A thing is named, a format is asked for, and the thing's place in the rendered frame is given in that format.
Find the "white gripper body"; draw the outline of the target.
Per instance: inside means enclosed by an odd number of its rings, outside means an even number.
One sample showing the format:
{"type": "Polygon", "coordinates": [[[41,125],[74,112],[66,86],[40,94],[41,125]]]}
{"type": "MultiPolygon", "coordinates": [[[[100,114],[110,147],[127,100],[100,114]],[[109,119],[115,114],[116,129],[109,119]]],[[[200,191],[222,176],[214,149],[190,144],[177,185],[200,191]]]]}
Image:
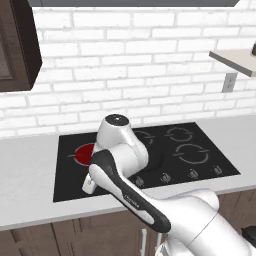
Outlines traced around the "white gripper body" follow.
{"type": "Polygon", "coordinates": [[[97,184],[93,181],[90,174],[86,175],[84,183],[82,185],[82,190],[89,195],[92,195],[97,188],[97,184]]]}

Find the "brown base cupboard door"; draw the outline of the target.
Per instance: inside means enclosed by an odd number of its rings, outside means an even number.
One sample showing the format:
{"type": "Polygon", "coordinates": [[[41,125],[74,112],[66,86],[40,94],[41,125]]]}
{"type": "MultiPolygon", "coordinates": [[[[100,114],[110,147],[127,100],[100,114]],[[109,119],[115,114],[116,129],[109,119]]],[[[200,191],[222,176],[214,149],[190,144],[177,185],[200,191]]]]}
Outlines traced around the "brown base cupboard door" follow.
{"type": "Polygon", "coordinates": [[[59,256],[52,225],[0,231],[0,256],[59,256]]]}
{"type": "Polygon", "coordinates": [[[220,214],[238,232],[248,226],[256,226],[256,189],[222,194],[218,196],[220,214]]]}
{"type": "Polygon", "coordinates": [[[61,256],[140,256],[141,223],[129,211],[53,224],[61,256]]]}

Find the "black glass hob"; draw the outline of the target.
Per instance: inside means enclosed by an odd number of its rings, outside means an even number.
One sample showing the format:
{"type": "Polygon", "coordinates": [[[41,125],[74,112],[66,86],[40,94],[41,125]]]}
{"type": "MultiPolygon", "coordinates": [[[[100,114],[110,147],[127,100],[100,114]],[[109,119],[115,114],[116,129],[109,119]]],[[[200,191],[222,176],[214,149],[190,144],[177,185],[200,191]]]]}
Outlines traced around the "black glass hob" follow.
{"type": "MultiPolygon", "coordinates": [[[[146,146],[149,153],[148,165],[129,178],[134,185],[137,177],[142,178],[144,186],[136,185],[140,189],[239,174],[237,168],[194,122],[136,128],[134,134],[146,146]],[[221,168],[223,175],[216,175],[214,172],[216,166],[221,168]],[[189,176],[191,169],[198,173],[197,179],[189,176]],[[164,173],[171,177],[168,184],[161,181],[164,173]]],[[[95,141],[94,132],[59,137],[54,202],[88,196],[82,190],[82,185],[88,174],[95,141]]]]}

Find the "dark brown wall cupboard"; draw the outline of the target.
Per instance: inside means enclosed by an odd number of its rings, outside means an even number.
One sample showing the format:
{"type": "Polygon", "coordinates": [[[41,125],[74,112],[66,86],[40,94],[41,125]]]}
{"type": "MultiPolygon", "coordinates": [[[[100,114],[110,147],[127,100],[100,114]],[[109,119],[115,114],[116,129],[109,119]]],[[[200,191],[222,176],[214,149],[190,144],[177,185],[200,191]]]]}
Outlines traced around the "dark brown wall cupboard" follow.
{"type": "Polygon", "coordinates": [[[0,93],[30,91],[41,66],[28,0],[0,0],[0,93]]]}

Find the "pale wall shelf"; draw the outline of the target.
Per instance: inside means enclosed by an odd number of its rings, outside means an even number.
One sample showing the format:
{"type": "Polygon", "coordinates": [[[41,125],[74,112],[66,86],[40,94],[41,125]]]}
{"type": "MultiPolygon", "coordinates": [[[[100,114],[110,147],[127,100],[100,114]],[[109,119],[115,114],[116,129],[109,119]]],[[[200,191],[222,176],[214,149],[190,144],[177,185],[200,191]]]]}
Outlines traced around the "pale wall shelf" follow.
{"type": "Polygon", "coordinates": [[[256,77],[256,56],[250,49],[210,51],[209,56],[248,77],[256,77]]]}

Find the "grey wall socket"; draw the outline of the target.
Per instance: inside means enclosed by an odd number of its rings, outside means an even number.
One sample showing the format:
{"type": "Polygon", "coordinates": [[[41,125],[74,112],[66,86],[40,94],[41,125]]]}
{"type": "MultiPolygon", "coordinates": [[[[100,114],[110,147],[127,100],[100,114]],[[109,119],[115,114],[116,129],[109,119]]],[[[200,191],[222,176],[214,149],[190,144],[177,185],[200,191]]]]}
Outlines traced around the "grey wall socket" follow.
{"type": "Polygon", "coordinates": [[[237,79],[236,73],[227,73],[224,79],[222,92],[231,93],[234,89],[236,79],[237,79]]]}

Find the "grey range hood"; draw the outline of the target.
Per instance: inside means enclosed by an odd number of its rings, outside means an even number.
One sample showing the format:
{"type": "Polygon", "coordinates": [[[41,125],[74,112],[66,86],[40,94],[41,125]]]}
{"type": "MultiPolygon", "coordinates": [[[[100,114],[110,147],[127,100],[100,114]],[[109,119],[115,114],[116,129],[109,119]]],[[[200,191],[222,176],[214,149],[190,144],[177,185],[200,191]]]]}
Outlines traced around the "grey range hood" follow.
{"type": "Polygon", "coordinates": [[[240,0],[28,0],[31,7],[234,7],[240,0]]]}

